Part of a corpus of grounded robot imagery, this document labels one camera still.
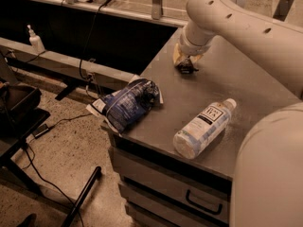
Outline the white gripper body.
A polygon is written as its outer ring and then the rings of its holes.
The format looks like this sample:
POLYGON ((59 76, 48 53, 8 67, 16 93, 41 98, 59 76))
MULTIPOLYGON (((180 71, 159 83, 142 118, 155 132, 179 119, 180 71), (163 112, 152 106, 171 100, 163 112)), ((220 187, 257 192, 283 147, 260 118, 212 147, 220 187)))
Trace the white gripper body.
POLYGON ((175 67, 177 66, 185 66, 185 65, 193 65, 196 63, 202 55, 197 55, 197 56, 188 56, 184 54, 181 49, 179 44, 176 44, 174 46, 173 54, 172 54, 172 60, 173 64, 175 67))

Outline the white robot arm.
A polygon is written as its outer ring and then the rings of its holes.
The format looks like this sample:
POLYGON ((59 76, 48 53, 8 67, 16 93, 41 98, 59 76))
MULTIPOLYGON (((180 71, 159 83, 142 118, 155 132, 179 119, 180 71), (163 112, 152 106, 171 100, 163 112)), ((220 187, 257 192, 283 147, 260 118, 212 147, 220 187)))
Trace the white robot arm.
POLYGON ((269 113, 247 132, 234 168, 230 227, 303 227, 303 30, 247 10, 245 0, 187 0, 174 61, 223 37, 263 71, 241 95, 269 113))

